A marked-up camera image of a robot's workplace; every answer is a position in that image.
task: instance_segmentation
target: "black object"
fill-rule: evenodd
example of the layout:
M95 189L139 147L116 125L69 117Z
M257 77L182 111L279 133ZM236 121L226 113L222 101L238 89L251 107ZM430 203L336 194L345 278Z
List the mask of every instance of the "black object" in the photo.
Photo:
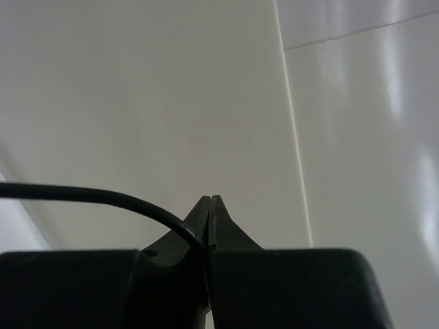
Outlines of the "black object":
M0 328L391 328L372 269L345 249L263 250L220 196L143 251L0 256Z

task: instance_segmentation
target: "grout line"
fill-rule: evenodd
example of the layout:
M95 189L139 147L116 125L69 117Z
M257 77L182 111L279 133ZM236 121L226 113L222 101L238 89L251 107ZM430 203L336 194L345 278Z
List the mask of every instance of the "grout line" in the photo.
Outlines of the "grout line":
M283 40L282 40L282 34L281 34L281 23L279 21L279 15L278 15L278 10L277 10L277 3L275 1L273 1L273 2L274 2L274 11L276 13L278 38L279 38L279 41L280 41L280 49L279 50L281 51L281 54L282 54L283 72L284 72L285 83L286 83L286 87L287 87L288 107L289 107L289 111L291 113L292 124L293 124L293 139L294 139L294 144L296 146L296 157L297 157L297 164L298 164L299 176L300 176L300 187L301 187L301 190L302 190L303 206L305 208L305 221L307 222L308 241L309 241L309 246L312 248L312 247L314 247L314 240L313 240L313 234L312 234L312 231L311 231L311 220L309 218L308 200L307 200L307 193L306 193L306 188L305 188L305 179L304 179L303 168L302 168L302 157L300 156L298 134L297 134L297 129L296 129L296 119L294 117L293 101L292 101L292 96L291 96L291 89L289 87L289 78L288 78L288 74L287 74L287 62L286 62L286 59L285 59L285 52L283 51Z
M361 33L364 33L364 32L372 31L374 29L381 29L381 28L384 28L384 27L389 27L389 26L392 26L392 25L413 21L415 19L421 19L421 18L426 17L426 16L436 15L438 13L439 12L431 12L429 14L422 14L422 15L419 15L419 16L416 16L416 17L411 17L409 19L403 19L402 21L397 21L397 22L394 22L394 23L389 23L389 24L384 24L384 25L380 25L380 26L376 26L376 27L371 27L369 29L363 29L361 31L351 32L351 33L348 33L348 34L344 34L342 36L335 36L333 38L329 38L329 39L326 39L326 40L314 41L314 42L310 42L310 43L305 43L303 45L291 46L291 47L287 47L287 48L283 47L283 51L287 52L287 51L296 50L296 49L307 47L307 46L316 45L318 43L323 43L323 42L326 42L326 41L338 40L338 39L341 39L341 38L346 38L348 36L355 36L357 34L361 34Z

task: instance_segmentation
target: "glossy white tile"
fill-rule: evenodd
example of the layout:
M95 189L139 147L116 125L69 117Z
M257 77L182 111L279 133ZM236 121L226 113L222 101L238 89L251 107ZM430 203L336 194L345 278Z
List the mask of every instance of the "glossy white tile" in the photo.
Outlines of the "glossy white tile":
M185 216L221 194L265 247L308 245L273 1L2 1L9 178L109 188ZM143 247L166 229L39 203L61 247Z
M439 324L439 14L286 53L317 247L371 261L396 328Z
M285 49L439 12L435 0L276 0Z

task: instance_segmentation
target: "black cable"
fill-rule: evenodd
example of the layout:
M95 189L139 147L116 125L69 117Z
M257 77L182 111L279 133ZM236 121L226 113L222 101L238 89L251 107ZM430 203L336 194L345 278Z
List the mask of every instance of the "black cable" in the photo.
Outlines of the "black cable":
M0 198L108 204L149 217L180 235L188 244L206 254L206 246L177 216L142 199L123 193L73 186L0 182Z

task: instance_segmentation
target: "wire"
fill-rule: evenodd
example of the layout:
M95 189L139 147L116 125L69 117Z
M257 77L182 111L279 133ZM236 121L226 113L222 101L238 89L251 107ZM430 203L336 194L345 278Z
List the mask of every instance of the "wire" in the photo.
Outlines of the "wire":
M188 244L198 249L202 254L206 254L204 243L177 216L147 201L123 193L98 188L0 182L0 198L86 202L123 208L167 226Z

